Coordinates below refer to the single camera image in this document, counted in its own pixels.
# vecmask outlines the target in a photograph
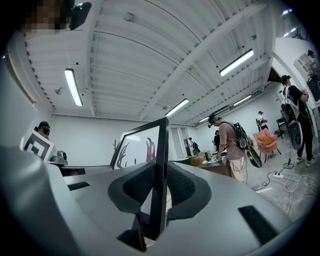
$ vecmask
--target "power outlet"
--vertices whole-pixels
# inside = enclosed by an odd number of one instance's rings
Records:
[[[277,178],[277,179],[282,179],[284,177],[283,174],[274,174],[272,177]]]

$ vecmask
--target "vr headset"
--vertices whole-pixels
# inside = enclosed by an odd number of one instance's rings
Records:
[[[50,133],[50,126],[49,126],[49,125],[48,125],[48,126],[46,126],[46,125],[41,125],[41,123],[40,123],[39,127],[35,127],[34,130],[35,130],[36,132],[39,132],[40,128],[43,129],[43,134],[44,134],[44,135],[47,135],[47,136],[49,135],[49,133]]]

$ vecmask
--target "chair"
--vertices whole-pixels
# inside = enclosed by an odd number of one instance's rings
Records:
[[[262,141],[258,140],[258,137],[261,136],[267,136],[268,138],[270,138],[271,140],[273,140],[273,143],[270,145],[265,145]],[[279,154],[281,154],[281,152],[279,151],[278,147],[277,147],[277,140],[278,140],[278,136],[273,134],[272,132],[270,132],[267,128],[264,128],[262,131],[258,132],[258,133],[254,133],[253,137],[255,138],[255,141],[258,145],[258,150],[260,150],[260,156],[261,157],[261,152],[265,153],[265,159],[264,162],[266,162],[267,160],[267,154],[268,153],[273,153],[274,150],[278,150]]]

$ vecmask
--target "man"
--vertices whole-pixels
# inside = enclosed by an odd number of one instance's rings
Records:
[[[34,128],[34,130],[38,132],[38,134],[49,140],[50,126],[48,122],[42,121],[38,127]]]
[[[269,130],[269,128],[268,128],[268,126],[267,126],[268,120],[267,120],[267,119],[264,119],[263,116],[262,116],[262,114],[263,114],[263,112],[262,112],[262,111],[259,111],[258,117],[257,117],[256,119],[259,121],[261,130],[263,130],[263,129],[265,129],[265,128],[267,128],[267,129]]]
[[[219,127],[220,143],[218,148],[217,160],[221,161],[221,154],[226,148],[228,159],[230,161],[231,175],[236,180],[244,182],[241,170],[245,163],[244,152],[237,147],[236,133],[232,126],[223,123],[221,117],[214,113],[209,116],[208,122],[210,125]]]
[[[308,50],[308,57],[309,57],[309,60],[311,61],[309,70],[313,73],[317,73],[317,69],[320,68],[320,64],[318,59],[316,58],[315,53],[312,50]]]
[[[306,105],[305,105],[305,103],[309,99],[309,95],[307,91],[302,92],[294,85],[291,85],[290,78],[291,77],[289,75],[283,75],[281,77],[281,82],[284,85],[283,95],[286,96],[286,90],[287,90],[287,98],[291,100],[296,106],[298,106],[298,110],[299,110],[297,121],[301,125],[303,140],[302,140],[301,147],[297,151],[296,162],[297,163],[302,162],[303,160],[302,152],[304,151],[304,147],[305,147],[305,152],[306,152],[305,166],[309,167],[310,165],[314,164],[314,162],[316,161],[312,155],[313,131],[312,131],[310,118],[306,111]]]
[[[194,155],[198,155],[198,153],[200,153],[200,149],[197,143],[195,143],[194,141],[192,141],[192,138],[189,138],[189,141],[191,142],[191,144],[189,145],[190,148],[192,148],[192,153]]]
[[[216,151],[219,151],[219,145],[220,145],[220,134],[219,130],[215,131],[215,136],[214,136],[214,144],[216,146]]]

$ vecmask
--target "beige t-shirt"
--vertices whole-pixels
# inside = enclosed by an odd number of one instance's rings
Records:
[[[243,151],[238,148],[236,141],[236,133],[229,124],[222,123],[219,126],[220,145],[225,145],[229,160],[238,160],[244,156]]]

